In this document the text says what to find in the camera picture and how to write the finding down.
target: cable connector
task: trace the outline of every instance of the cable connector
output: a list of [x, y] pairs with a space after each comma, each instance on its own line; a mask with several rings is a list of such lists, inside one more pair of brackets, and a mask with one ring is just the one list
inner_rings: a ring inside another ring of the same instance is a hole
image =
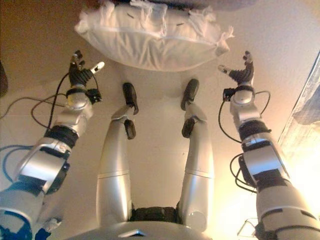
[[230, 102], [231, 97], [236, 93], [236, 89], [234, 88], [225, 88], [223, 90], [222, 100], [224, 102]]

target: white fingertip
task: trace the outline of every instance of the white fingertip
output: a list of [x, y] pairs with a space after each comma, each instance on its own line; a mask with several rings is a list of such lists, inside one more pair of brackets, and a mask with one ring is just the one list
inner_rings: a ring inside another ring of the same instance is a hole
[[92, 67], [90, 69], [90, 71], [93, 74], [96, 74], [97, 72], [99, 72], [103, 67], [105, 66], [105, 63], [103, 61], [99, 62], [98, 64], [96, 64], [94, 67]]

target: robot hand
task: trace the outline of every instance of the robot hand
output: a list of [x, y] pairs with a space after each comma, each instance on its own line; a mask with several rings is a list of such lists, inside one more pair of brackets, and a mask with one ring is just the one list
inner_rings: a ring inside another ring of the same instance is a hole
[[243, 59], [245, 60], [245, 69], [243, 70], [232, 70], [224, 65], [219, 65], [218, 69], [235, 80], [238, 86], [242, 84], [252, 85], [255, 71], [253, 57], [249, 51], [245, 51]]

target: pillowcase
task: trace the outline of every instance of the pillowcase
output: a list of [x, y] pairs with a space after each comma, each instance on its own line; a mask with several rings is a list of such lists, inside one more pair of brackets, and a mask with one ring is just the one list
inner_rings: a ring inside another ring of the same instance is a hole
[[178, 72], [197, 67], [229, 51], [211, 6], [188, 11], [166, 4], [105, 1], [82, 11], [75, 31], [109, 59], [140, 69]]

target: humanoid robot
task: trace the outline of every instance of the humanoid robot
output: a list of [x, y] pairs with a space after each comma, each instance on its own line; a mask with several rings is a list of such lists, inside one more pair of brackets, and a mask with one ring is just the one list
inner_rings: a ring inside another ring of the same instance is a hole
[[[31, 239], [44, 196], [59, 189], [69, 169], [67, 159], [77, 139], [93, 115], [92, 104], [100, 94], [87, 90], [87, 81], [102, 63], [83, 69], [77, 51], [71, 59], [67, 104], [54, 126], [21, 160], [14, 183], [0, 193], [0, 229], [4, 239]], [[219, 66], [237, 82], [237, 88], [223, 92], [230, 101], [230, 112], [241, 139], [243, 154], [239, 164], [245, 183], [257, 189], [256, 237], [259, 240], [317, 240], [320, 222], [300, 193], [292, 186], [283, 164], [283, 153], [272, 139], [270, 130], [254, 104], [252, 87], [254, 67], [249, 52], [244, 56], [246, 68], [231, 70]], [[183, 95], [185, 111], [182, 135], [190, 138], [181, 197], [177, 208], [150, 207], [134, 209], [130, 191], [127, 141], [134, 139], [131, 118], [139, 111], [131, 83], [123, 85], [125, 105], [111, 118], [104, 141], [97, 176], [96, 210], [100, 228], [71, 239], [198, 239], [211, 222], [214, 163], [205, 114], [194, 103], [199, 82], [192, 79]]]

